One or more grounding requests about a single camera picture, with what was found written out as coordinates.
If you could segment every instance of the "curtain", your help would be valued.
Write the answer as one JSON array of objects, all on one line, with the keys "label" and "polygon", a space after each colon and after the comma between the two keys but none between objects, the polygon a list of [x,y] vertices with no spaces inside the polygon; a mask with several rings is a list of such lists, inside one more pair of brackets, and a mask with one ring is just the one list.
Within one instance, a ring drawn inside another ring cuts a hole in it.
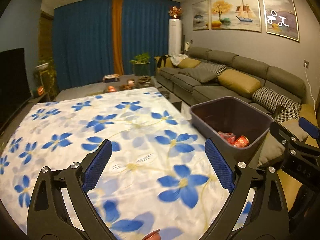
[{"label": "curtain", "polygon": [[154,75],[154,56],[168,53],[169,8],[180,6],[170,0],[123,0],[122,59],[125,74],[132,74],[129,63],[137,54],[150,55],[150,74]]},{"label": "curtain", "polygon": [[121,14],[122,1],[112,0],[112,41],[113,41],[113,61],[115,74],[123,75],[122,46],[121,46]]},{"label": "curtain", "polygon": [[55,9],[52,50],[60,90],[114,73],[111,5],[112,0],[84,0]]}]

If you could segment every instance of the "trash bin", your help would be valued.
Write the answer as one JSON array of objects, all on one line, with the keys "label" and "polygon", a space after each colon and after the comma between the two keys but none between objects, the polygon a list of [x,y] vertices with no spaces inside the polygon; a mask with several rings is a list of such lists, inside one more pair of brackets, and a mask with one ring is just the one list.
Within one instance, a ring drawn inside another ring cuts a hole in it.
[{"label": "trash bin", "polygon": [[[211,138],[219,151],[249,163],[263,142],[273,119],[262,111],[234,97],[223,97],[190,108],[192,124],[205,137]],[[218,131],[244,135],[250,144],[237,148],[220,137]]]}]

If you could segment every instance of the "painted tree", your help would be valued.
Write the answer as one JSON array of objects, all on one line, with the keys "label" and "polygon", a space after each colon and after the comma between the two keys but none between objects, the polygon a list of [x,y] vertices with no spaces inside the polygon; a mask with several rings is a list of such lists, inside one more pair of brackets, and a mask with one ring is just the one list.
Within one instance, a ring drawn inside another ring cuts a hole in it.
[{"label": "painted tree", "polygon": [[230,11],[231,4],[225,2],[223,0],[216,1],[212,5],[211,13],[212,14],[219,14],[219,21],[221,21],[221,14],[228,13]]}]

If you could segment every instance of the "orange curtain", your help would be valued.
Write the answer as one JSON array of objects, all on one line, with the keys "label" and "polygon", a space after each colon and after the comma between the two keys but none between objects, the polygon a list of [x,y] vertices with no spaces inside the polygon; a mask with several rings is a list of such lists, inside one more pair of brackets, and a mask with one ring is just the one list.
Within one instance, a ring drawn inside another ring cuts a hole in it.
[{"label": "orange curtain", "polygon": [[122,1],[112,0],[112,41],[113,41],[113,66],[115,74],[123,75],[122,43],[121,43],[121,14]]}]

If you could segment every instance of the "white cable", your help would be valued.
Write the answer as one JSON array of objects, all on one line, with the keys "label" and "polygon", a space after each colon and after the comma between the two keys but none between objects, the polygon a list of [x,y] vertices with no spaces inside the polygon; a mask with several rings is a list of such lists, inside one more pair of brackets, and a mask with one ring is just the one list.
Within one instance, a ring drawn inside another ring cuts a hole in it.
[{"label": "white cable", "polygon": [[313,109],[314,109],[314,111],[315,111],[315,116],[316,116],[316,118],[317,118],[317,113],[316,113],[316,101],[315,101],[315,99],[314,99],[313,96],[312,96],[311,85],[310,85],[309,80],[308,80],[308,75],[307,75],[306,67],[304,67],[304,72],[305,72],[305,74],[306,74],[306,79],[307,79],[308,85],[309,85],[309,87],[310,87],[310,95],[311,95],[311,97],[312,97],[312,99],[313,99]]}]

